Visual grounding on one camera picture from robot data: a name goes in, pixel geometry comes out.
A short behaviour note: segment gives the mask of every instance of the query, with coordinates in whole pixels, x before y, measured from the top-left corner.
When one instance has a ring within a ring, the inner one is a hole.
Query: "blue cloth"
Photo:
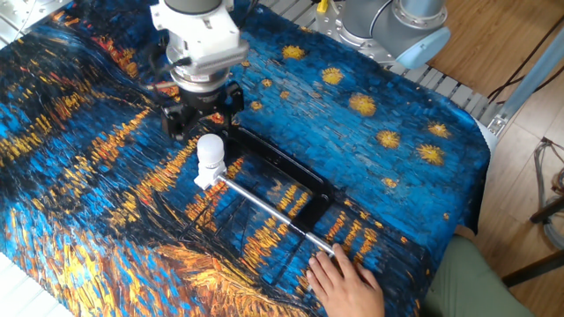
[[[160,130],[141,85],[162,35],[149,4],[79,1],[0,52],[0,251],[73,313],[323,314],[304,278],[316,248],[233,190],[197,188],[208,128],[185,144]],[[474,120],[264,7],[242,38],[234,120],[338,189],[314,233],[376,274],[387,314],[415,314],[483,187]],[[230,176],[290,217],[310,199],[260,158],[227,157]]]

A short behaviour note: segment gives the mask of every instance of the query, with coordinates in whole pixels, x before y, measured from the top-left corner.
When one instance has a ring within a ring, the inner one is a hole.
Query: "person's leg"
[[[431,284],[421,316],[530,317],[474,244],[455,236]]]

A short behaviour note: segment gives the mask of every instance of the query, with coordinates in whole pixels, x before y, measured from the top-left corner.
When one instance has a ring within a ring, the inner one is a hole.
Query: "metal stand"
[[[502,281],[505,285],[507,285],[507,287],[513,287],[562,266],[564,266],[564,250],[549,255],[527,267],[519,269],[518,271],[503,277]]]
[[[306,240],[311,241],[316,246],[323,249],[323,251],[327,252],[330,256],[335,255],[334,252],[333,252],[333,249],[331,249],[331,246],[327,242],[317,238],[317,236],[315,236],[311,232],[302,231],[298,226],[294,225],[294,223],[292,222],[292,219],[290,219],[286,215],[280,213],[278,210],[276,210],[276,208],[270,206],[268,203],[264,202],[263,200],[261,200],[257,196],[253,195],[251,192],[249,192],[247,189],[245,189],[241,185],[237,184],[236,182],[232,181],[231,179],[228,179],[223,174],[218,176],[218,179],[220,181],[224,181],[227,184],[228,187],[232,188],[237,193],[239,193],[239,194],[243,195],[245,198],[249,199],[252,203],[254,203],[258,207],[260,207],[262,210],[268,212],[271,216],[280,220],[284,225],[288,225],[292,229],[292,231],[298,232]]]
[[[564,196],[538,210],[534,215],[531,216],[531,222],[533,224],[544,222],[550,216],[561,210],[564,210]]]
[[[543,80],[548,77],[562,58],[564,58],[564,29],[556,35],[553,43],[546,49],[545,53],[540,56],[538,62],[523,79],[523,82],[515,89],[500,109],[500,112],[488,125],[492,133],[496,136],[500,135],[511,117],[519,111],[519,108],[521,108],[525,101],[535,92],[537,87],[542,84]]]
[[[221,132],[227,148],[234,146],[254,153],[311,191],[310,201],[292,219],[292,223],[301,232],[313,231],[317,221],[334,202],[334,187],[321,175],[248,129],[228,126]]]

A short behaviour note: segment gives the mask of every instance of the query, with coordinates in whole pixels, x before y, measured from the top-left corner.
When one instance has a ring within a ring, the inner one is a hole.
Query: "wooden floor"
[[[432,65],[485,95],[507,80],[564,15],[562,0],[448,0],[447,7],[453,38]],[[564,75],[529,99],[501,136],[493,157],[479,234],[473,240],[500,276],[556,251],[542,227],[528,218],[538,207],[532,154],[543,136],[564,145],[563,100]],[[552,153],[547,155],[546,182],[562,167]],[[556,222],[564,232],[564,217]],[[511,291],[537,316],[564,316],[564,268]]]

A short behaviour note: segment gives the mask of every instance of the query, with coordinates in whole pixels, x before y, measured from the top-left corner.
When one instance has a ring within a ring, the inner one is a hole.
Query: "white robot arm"
[[[207,100],[220,93],[229,68],[247,58],[249,44],[240,38],[228,13],[233,7],[233,0],[159,0],[151,7],[157,30],[169,33],[169,62],[190,59],[170,73],[182,90],[203,95],[201,99],[192,96],[191,103],[205,107]]]

